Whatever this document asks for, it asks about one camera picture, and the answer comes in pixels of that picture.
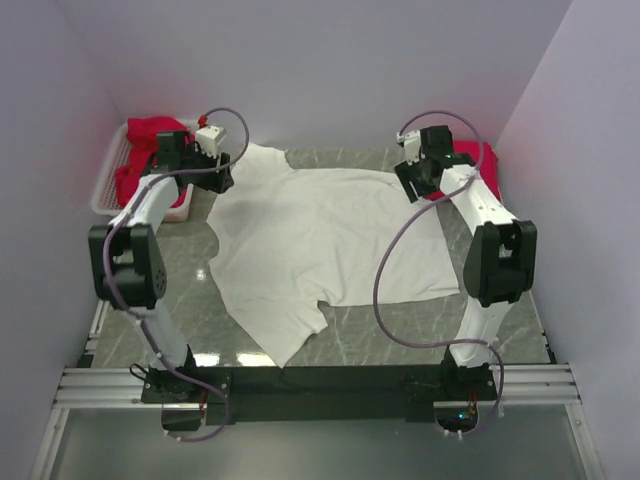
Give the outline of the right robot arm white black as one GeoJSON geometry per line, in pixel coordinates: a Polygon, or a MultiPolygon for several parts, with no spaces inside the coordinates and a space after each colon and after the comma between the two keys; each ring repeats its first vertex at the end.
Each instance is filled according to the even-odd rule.
{"type": "Polygon", "coordinates": [[[512,214],[482,176],[485,146],[472,156],[454,146],[446,125],[401,130],[394,171],[410,202],[452,202],[472,240],[463,266],[468,300],[439,374],[444,395],[460,399],[489,380],[490,350],[504,318],[533,284],[537,228],[512,214]]]}

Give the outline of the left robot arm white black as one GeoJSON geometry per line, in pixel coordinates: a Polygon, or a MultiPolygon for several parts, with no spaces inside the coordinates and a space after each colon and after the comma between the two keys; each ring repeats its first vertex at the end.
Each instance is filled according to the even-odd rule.
{"type": "Polygon", "coordinates": [[[202,126],[195,133],[156,136],[138,187],[122,211],[88,234],[94,288],[133,325],[147,347],[143,397],[153,403],[204,400],[191,348],[173,324],[163,297],[167,271],[156,233],[189,186],[221,194],[233,186],[230,156],[220,149],[226,131],[202,126]]]}

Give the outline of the white t shirt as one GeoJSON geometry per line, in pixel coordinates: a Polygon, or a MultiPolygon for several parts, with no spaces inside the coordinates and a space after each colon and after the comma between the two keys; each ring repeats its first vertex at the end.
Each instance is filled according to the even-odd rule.
{"type": "Polygon", "coordinates": [[[325,329],[320,304],[397,304],[459,292],[440,220],[397,178],[362,169],[295,169],[251,145],[207,222],[211,275],[229,315],[278,366],[325,329]]]}

